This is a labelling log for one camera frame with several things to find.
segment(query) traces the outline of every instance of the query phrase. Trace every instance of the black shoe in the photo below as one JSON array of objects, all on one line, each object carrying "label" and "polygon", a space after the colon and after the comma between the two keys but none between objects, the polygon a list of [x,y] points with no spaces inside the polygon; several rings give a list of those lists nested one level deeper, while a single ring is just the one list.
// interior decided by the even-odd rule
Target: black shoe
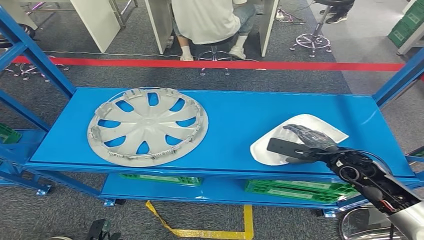
[{"label": "black shoe", "polygon": [[327,21],[325,21],[328,24],[338,24],[341,21],[346,21],[348,20],[348,16],[340,16],[340,15],[334,15],[333,17],[327,19]]},{"label": "black shoe", "polygon": [[[319,11],[319,14],[324,15],[325,12],[326,12],[325,10],[321,10]],[[332,16],[332,15],[335,15],[336,13],[337,13],[336,10],[334,9],[334,7],[332,7],[330,8],[330,11],[327,13],[327,16]]]}]

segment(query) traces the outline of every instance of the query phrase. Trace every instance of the red barrier tape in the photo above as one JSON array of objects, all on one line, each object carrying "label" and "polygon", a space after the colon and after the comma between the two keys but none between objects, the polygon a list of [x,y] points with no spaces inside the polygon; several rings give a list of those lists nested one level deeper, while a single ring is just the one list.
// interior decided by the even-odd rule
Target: red barrier tape
[{"label": "red barrier tape", "polygon": [[[139,68],[208,68],[208,69],[266,69],[308,71],[364,71],[397,72],[403,63],[354,63],[354,62],[305,62],[305,61],[179,61],[150,59],[94,59],[52,57],[55,64],[95,67],[139,67]],[[14,63],[29,63],[18,56]]]}]

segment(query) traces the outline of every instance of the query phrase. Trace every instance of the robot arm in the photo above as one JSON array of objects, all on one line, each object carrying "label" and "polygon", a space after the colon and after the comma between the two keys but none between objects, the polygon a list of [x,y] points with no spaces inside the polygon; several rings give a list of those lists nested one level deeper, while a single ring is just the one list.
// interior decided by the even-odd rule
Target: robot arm
[{"label": "robot arm", "polygon": [[[338,147],[322,132],[301,125],[284,126],[305,144],[271,138],[267,150],[289,156],[290,163],[325,162],[343,181],[351,184],[408,239],[424,240],[424,201],[397,181],[384,161],[372,153]],[[380,159],[381,164],[369,156]]]}]

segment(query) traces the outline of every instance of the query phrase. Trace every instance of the yellow floor tape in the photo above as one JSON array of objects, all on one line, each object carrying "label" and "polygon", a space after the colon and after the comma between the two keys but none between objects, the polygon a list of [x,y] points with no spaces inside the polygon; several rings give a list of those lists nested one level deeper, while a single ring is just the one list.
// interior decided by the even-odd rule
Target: yellow floor tape
[{"label": "yellow floor tape", "polygon": [[205,238],[205,239],[234,239],[234,240],[252,240],[254,236],[253,230],[253,213],[252,205],[244,205],[244,231],[208,231],[208,230],[190,230],[190,229],[173,229],[165,220],[159,216],[156,209],[150,203],[146,202],[146,207],[159,218],[162,225],[182,238]]}]

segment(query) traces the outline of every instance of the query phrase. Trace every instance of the stool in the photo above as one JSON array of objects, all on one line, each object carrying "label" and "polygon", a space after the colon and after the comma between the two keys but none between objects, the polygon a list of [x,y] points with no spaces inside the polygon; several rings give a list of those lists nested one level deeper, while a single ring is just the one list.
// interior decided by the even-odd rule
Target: stool
[{"label": "stool", "polygon": [[315,31],[313,33],[305,33],[298,37],[296,37],[296,43],[290,48],[290,50],[294,51],[296,50],[295,47],[297,45],[312,49],[312,53],[309,55],[310,58],[315,58],[315,50],[316,49],[323,49],[327,48],[326,52],[331,53],[331,45],[330,40],[326,38],[323,35],[320,35],[321,29],[323,28],[324,21],[326,20],[327,14],[330,11],[331,7],[339,7],[344,5],[352,4],[355,0],[315,0],[315,2],[326,5],[327,8],[325,9],[324,15],[322,16],[321,20],[318,22],[318,25],[315,28]]},{"label": "stool", "polygon": [[[214,42],[214,43],[207,43],[207,44],[201,44],[202,46],[210,46],[210,51],[205,51],[199,54],[199,56],[197,57],[197,60],[207,60],[207,61],[213,61],[213,62],[217,62],[217,61],[222,61],[222,60],[232,60],[233,57],[226,51],[218,51],[218,46],[226,44],[228,42],[230,42],[233,39],[234,36],[230,36],[229,38],[219,41],[219,42]],[[221,57],[218,58],[218,54],[223,54],[225,57]],[[201,69],[200,71],[200,76],[205,76],[206,72],[205,72],[205,67]],[[228,68],[225,69],[225,73],[226,76],[230,75],[230,72],[228,71]]]},{"label": "stool", "polygon": [[[32,29],[30,26],[25,24],[19,23],[18,25],[32,40],[34,40],[34,36],[36,35],[36,31],[34,29]],[[9,40],[0,33],[0,49],[5,49],[7,51],[12,46],[13,44],[9,42]],[[10,73],[13,73],[14,77],[23,76],[23,80],[29,80],[31,74],[41,74],[41,76],[45,78],[44,74],[38,71],[37,67],[35,67],[31,63],[15,63],[15,66],[19,66],[20,73],[17,73],[14,70],[9,69],[9,66],[7,66],[4,70]],[[64,71],[69,70],[69,67],[65,67],[63,64],[56,64],[56,66],[62,67]]]}]

